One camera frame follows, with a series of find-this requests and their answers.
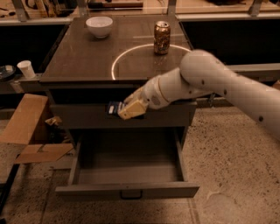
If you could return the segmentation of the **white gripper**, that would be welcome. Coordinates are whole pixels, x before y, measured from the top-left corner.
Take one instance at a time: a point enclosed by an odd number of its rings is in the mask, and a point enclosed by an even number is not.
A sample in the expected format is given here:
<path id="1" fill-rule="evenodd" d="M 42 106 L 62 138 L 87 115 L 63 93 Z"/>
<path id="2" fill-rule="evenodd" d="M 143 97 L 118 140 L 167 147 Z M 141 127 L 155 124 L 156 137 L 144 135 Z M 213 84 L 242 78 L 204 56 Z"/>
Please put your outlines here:
<path id="1" fill-rule="evenodd" d="M 164 98 L 159 86 L 160 77 L 156 76 L 148 80 L 143 88 L 138 88 L 121 103 L 117 114 L 128 120 L 143 115 L 147 108 L 161 109 L 170 103 Z"/>

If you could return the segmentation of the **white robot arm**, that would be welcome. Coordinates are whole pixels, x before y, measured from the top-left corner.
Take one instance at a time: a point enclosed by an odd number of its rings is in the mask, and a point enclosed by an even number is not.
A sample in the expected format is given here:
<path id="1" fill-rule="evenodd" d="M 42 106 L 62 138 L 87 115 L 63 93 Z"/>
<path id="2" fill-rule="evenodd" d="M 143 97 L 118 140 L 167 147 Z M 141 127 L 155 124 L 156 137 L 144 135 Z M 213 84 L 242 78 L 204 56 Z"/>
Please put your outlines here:
<path id="1" fill-rule="evenodd" d="M 280 91 L 233 72 L 203 50 L 187 53 L 178 68 L 148 80 L 124 100 L 117 114 L 127 120 L 147 109 L 211 93 L 226 98 L 280 139 Z"/>

